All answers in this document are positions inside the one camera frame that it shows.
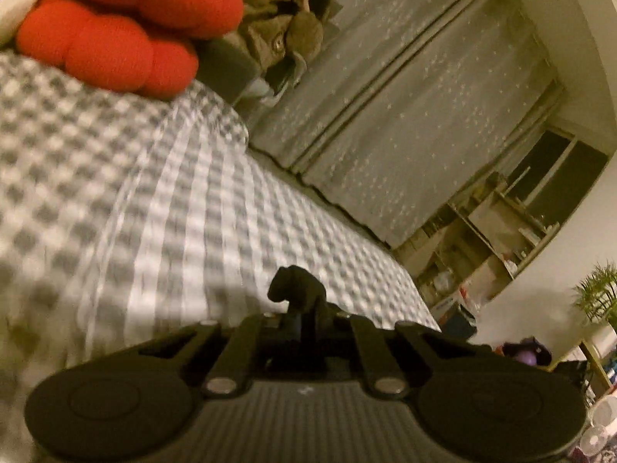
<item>round black pad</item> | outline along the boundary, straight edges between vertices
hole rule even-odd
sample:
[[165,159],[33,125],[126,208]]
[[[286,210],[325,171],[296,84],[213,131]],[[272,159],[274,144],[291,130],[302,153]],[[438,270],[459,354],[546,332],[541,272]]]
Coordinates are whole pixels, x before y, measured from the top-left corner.
[[544,461],[562,455],[580,435],[582,395],[561,376],[519,364],[499,370],[493,360],[451,362],[460,364],[435,374],[417,407],[428,432],[457,455],[491,463]]
[[32,437],[50,453],[118,461],[168,442],[192,411],[190,389],[170,372],[68,371],[32,392],[25,419]]

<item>bed sheet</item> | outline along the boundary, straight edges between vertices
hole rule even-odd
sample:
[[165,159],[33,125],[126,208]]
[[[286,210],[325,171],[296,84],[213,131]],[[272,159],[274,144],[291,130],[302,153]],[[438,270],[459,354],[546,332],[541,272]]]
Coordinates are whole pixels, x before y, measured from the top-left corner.
[[391,327],[436,328],[396,261],[247,156],[200,83],[172,103],[0,54],[0,461],[24,463],[25,399],[63,367],[200,320],[280,311],[280,266]]

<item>gingham blanket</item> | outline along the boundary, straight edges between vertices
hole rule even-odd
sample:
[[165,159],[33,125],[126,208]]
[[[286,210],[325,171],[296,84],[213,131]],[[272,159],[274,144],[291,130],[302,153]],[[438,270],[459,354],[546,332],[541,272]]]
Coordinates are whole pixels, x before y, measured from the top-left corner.
[[279,266],[380,326],[434,326],[410,277],[246,155],[237,114],[194,83],[171,104],[0,53],[0,461],[47,375],[185,324],[278,311]]

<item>silver rivet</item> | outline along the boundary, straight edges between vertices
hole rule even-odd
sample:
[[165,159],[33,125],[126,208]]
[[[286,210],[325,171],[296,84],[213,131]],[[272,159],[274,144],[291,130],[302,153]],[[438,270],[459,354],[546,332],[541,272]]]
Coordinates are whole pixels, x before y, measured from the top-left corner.
[[229,395],[237,387],[238,385],[231,378],[212,378],[206,385],[208,390],[218,395]]
[[380,378],[375,381],[375,388],[387,395],[397,395],[401,393],[407,384],[403,380],[398,378]]

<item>star-patterned curtain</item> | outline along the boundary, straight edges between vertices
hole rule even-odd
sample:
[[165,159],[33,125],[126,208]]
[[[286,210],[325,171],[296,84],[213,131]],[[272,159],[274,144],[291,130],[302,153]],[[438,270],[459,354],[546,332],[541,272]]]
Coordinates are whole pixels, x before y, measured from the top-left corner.
[[397,247],[561,86],[517,0],[336,1],[340,35],[251,144]]

